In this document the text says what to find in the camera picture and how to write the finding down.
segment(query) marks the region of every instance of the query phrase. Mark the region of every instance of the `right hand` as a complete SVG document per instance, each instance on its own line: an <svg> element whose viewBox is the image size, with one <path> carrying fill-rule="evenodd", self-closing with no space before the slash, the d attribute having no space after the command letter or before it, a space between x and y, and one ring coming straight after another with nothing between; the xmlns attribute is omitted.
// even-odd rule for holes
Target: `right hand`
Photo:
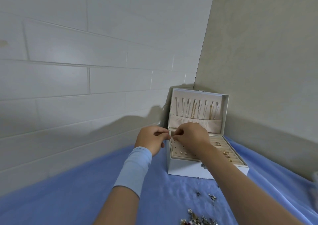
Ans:
<svg viewBox="0 0 318 225"><path fill-rule="evenodd" d="M172 138L197 156L198 151L204 151L211 146L209 133L199 123L188 122L180 125Z"/></svg>

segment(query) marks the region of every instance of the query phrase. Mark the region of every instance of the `blue sleeve cuff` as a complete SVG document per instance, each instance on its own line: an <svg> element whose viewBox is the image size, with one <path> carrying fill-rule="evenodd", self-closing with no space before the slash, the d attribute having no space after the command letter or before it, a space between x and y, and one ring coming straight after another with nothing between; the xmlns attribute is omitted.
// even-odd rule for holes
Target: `blue sleeve cuff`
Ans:
<svg viewBox="0 0 318 225"><path fill-rule="evenodd" d="M140 198L145 175L152 161L151 152L145 147L136 147L124 162L124 166L114 184L128 187Z"/></svg>

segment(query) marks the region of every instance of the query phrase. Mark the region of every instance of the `blue bedsheet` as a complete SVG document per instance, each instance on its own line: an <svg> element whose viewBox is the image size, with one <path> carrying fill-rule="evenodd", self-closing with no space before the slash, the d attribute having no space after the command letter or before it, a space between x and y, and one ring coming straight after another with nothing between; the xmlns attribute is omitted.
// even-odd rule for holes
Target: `blue bedsheet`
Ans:
<svg viewBox="0 0 318 225"><path fill-rule="evenodd" d="M305 224L318 224L309 189L313 183L229 140L248 163L248 176ZM0 224L92 224L133 146L0 198ZM145 177L136 224L180 224L187 210L219 225L237 224L214 180L167 174L166 151ZM217 197L215 206L208 193Z"/></svg>

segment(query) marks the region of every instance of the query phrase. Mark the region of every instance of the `white jewelry box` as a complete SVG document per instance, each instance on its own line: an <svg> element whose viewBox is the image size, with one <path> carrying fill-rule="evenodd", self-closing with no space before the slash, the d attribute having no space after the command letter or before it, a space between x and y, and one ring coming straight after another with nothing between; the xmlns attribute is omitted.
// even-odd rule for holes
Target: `white jewelry box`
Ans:
<svg viewBox="0 0 318 225"><path fill-rule="evenodd" d="M211 145L247 175L249 167L223 136L228 101L229 96L225 94L174 88L168 121L169 134L173 135L183 123L199 123L208 131ZM168 174L213 179L204 164L173 139L167 145L167 163Z"/></svg>

